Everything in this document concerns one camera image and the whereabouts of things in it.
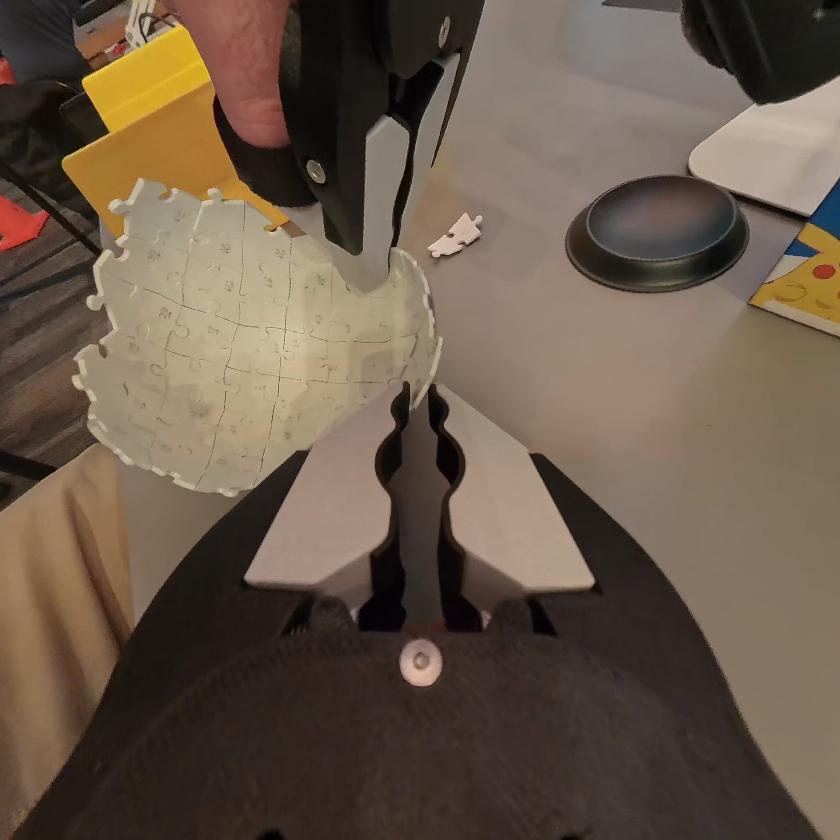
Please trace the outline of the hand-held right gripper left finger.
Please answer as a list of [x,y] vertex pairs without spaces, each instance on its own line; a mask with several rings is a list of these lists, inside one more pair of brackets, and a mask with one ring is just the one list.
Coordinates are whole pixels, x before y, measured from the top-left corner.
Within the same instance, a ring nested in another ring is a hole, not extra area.
[[309,449],[245,574],[247,585],[339,598],[362,629],[401,629],[406,575],[390,488],[409,384],[389,385]]

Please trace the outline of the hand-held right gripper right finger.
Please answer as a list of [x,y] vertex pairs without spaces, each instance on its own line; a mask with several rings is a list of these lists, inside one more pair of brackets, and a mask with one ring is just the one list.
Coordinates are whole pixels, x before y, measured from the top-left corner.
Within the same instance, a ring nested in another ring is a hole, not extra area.
[[479,632],[503,602],[589,592],[595,577],[524,444],[444,385],[427,394],[447,480],[437,543],[444,624]]

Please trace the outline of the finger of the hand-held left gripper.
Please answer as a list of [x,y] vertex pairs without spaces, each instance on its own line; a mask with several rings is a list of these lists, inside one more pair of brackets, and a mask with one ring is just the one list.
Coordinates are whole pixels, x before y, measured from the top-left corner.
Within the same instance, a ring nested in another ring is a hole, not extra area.
[[365,137],[363,240],[346,280],[361,293],[381,286],[390,272],[396,232],[396,200],[405,173],[410,133],[396,119],[383,116]]
[[460,54],[428,63],[411,79],[407,103],[409,148],[395,200],[393,245],[401,247],[425,192],[455,86]]

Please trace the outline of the partly built puzzle ball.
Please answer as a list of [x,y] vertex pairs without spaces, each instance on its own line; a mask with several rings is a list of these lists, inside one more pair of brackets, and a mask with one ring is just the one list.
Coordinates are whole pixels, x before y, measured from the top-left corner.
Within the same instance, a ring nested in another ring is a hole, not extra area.
[[125,465],[236,497],[391,385],[414,409],[433,383],[443,341],[406,252],[362,293],[311,237],[216,188],[201,201],[140,178],[109,210],[120,253],[102,251],[87,305],[111,330],[73,383]]

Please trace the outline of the joined white puzzle piece pair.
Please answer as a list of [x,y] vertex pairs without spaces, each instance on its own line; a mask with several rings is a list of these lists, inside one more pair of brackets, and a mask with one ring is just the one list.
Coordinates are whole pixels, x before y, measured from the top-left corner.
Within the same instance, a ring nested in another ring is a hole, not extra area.
[[481,237],[482,223],[483,216],[481,215],[471,217],[467,213],[462,214],[446,235],[427,247],[427,252],[434,259],[456,255]]

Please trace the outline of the black round puzzle stand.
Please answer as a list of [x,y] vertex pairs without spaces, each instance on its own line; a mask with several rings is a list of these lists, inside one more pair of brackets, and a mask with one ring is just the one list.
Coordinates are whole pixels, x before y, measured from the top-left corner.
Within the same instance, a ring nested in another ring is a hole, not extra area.
[[633,293],[698,287],[734,267],[750,239],[732,195],[691,175],[617,185],[569,226],[565,250],[583,276]]

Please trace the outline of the blue puzzle box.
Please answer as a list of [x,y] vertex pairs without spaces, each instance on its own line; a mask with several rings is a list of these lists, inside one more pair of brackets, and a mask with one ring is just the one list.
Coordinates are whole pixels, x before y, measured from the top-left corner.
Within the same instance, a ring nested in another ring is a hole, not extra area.
[[790,242],[749,305],[839,336],[839,184]]

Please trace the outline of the yellow plastic bin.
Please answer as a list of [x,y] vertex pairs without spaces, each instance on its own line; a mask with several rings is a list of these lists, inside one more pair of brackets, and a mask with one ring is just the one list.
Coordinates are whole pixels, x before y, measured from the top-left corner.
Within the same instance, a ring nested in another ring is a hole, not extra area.
[[166,28],[92,73],[83,87],[108,132],[62,166],[115,238],[123,235],[123,218],[109,205],[127,200],[139,179],[200,200],[216,188],[258,209],[272,227],[287,223],[238,179],[216,130],[214,85],[184,27]]

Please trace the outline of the person's beige trousers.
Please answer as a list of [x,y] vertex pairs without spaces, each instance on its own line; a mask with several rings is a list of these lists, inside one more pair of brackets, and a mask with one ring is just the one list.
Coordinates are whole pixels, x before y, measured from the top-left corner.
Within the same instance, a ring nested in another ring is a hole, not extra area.
[[1,837],[87,729],[134,626],[118,460],[95,444],[1,515]]

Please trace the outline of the black rounded object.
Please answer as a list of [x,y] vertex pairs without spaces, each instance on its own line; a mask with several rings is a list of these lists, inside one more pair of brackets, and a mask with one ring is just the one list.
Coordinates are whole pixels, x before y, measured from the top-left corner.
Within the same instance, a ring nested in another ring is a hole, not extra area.
[[839,75],[838,1],[684,1],[689,46],[756,104],[780,103]]

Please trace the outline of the red floor tape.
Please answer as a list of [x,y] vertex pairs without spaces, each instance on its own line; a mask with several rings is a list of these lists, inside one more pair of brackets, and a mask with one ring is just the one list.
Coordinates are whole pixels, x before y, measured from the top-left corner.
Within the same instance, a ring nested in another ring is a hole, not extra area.
[[[38,92],[16,84],[8,61],[1,58],[2,171],[16,174],[27,184],[43,176],[51,152],[39,125]],[[35,239],[46,223],[46,211],[30,213],[2,194],[2,251]]]

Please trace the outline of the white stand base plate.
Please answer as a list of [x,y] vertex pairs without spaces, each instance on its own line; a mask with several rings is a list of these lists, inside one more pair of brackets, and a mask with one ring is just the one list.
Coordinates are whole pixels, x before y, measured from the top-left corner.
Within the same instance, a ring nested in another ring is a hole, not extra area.
[[688,170],[738,196],[809,217],[839,177],[839,79],[752,105],[691,152]]

